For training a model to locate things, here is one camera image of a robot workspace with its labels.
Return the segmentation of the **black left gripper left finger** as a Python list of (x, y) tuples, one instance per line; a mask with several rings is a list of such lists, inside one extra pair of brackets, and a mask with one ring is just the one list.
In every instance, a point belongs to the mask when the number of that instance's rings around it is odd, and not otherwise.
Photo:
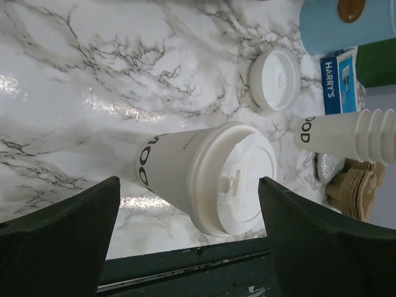
[(1, 296), (95, 296), (120, 205), (112, 176), (1, 223)]

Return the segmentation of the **white plastic lid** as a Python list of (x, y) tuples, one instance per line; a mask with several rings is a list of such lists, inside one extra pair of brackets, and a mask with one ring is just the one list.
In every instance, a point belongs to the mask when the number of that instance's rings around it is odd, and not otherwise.
[(269, 140), (242, 123), (211, 129), (188, 174), (189, 216), (201, 232), (241, 235), (261, 220), (258, 195), (262, 177), (277, 177), (277, 159)]

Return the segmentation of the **white paper cup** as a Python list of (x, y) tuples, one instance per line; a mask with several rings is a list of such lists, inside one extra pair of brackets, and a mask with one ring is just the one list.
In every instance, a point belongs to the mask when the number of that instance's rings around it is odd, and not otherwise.
[(199, 129), (150, 137), (136, 155), (137, 179), (150, 192), (190, 215), (187, 176), (194, 155), (212, 131)]

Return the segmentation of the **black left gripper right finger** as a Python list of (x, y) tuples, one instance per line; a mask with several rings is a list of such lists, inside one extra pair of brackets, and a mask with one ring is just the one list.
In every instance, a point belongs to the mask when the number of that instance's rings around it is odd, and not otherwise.
[(269, 177), (258, 194), (282, 296), (395, 296), (395, 230), (334, 212)]

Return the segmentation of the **brown cardboard cup carrier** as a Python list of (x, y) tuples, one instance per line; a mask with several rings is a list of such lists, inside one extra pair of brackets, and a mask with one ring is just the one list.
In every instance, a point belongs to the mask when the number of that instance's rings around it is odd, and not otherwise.
[(367, 222), (382, 186), (387, 165), (347, 159), (343, 171), (325, 187), (328, 203), (343, 215)]

